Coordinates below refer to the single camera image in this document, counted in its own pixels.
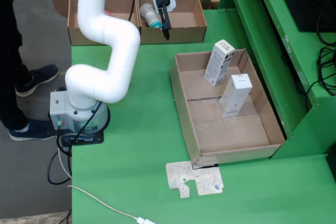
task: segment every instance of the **white product box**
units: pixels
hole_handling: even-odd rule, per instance
[[[235,48],[223,39],[215,44],[204,74],[204,78],[212,86],[223,81],[234,51]]]
[[[235,74],[230,77],[224,94],[219,101],[222,117],[236,116],[246,101],[252,84],[248,74]]]

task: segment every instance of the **black sneaker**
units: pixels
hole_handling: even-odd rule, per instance
[[[33,80],[24,86],[16,86],[15,91],[19,97],[27,97],[31,95],[38,86],[54,80],[59,72],[57,65],[47,65],[37,70],[32,70]]]
[[[9,137],[15,141],[26,140],[49,140],[54,138],[50,132],[49,121],[38,121],[29,119],[28,130],[26,132],[16,132],[9,130]]]

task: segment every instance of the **concrete floor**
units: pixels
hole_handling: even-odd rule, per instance
[[[54,10],[52,1],[14,0],[14,9],[23,36],[20,52],[27,67],[56,63],[64,73],[71,64],[67,21]],[[61,74],[30,97],[18,99],[19,107],[29,118],[47,120],[50,91],[64,85]],[[71,194],[66,185],[52,186],[46,178],[55,151],[55,140],[12,141],[0,123],[0,219],[69,211]],[[54,180],[66,178],[59,162],[54,163],[51,173]]]
[[[22,217],[16,219],[6,219],[0,220],[0,224],[59,224],[64,218],[68,216],[68,212],[59,212],[56,214],[49,215],[38,215],[31,217]],[[68,219],[68,222],[72,223],[71,216]]]

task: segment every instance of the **white cable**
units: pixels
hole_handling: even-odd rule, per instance
[[[81,189],[81,188],[79,188],[79,187],[77,187],[77,186],[68,186],[68,188],[75,188],[75,189],[77,189],[77,190],[80,190],[82,193],[85,193],[86,195],[90,196],[92,199],[95,199],[96,201],[98,201],[99,203],[103,204],[103,205],[106,206],[107,208],[109,208],[109,209],[111,209],[111,210],[113,210],[113,211],[116,211],[116,212],[118,212],[118,213],[120,213],[120,214],[122,214],[122,215],[125,215],[125,216],[127,216],[127,217],[131,217],[131,218],[133,218],[134,220],[138,220],[137,217],[135,217],[135,216],[133,216],[133,215],[128,215],[128,214],[125,214],[125,213],[122,212],[122,211],[116,210],[115,208],[113,208],[113,207],[107,205],[106,203],[104,203],[103,201],[101,201],[100,199],[98,199],[97,197],[93,196],[92,194],[88,193],[87,191],[84,191],[83,189]]]
[[[69,178],[72,179],[72,177],[70,176],[70,174],[69,174],[69,173],[67,172],[67,170],[65,170],[65,168],[64,168],[64,165],[63,165],[62,160],[61,160],[61,153],[60,153],[60,151],[59,151],[59,148],[58,148],[58,157],[59,157],[59,162],[61,163],[61,166],[62,166],[64,172],[68,175]]]

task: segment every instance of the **person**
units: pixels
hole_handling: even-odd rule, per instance
[[[54,137],[49,121],[28,119],[18,108],[16,95],[31,95],[38,86],[56,78],[59,68],[48,65],[28,71],[19,54],[21,45],[13,0],[0,0],[0,121],[12,140],[48,140]]]

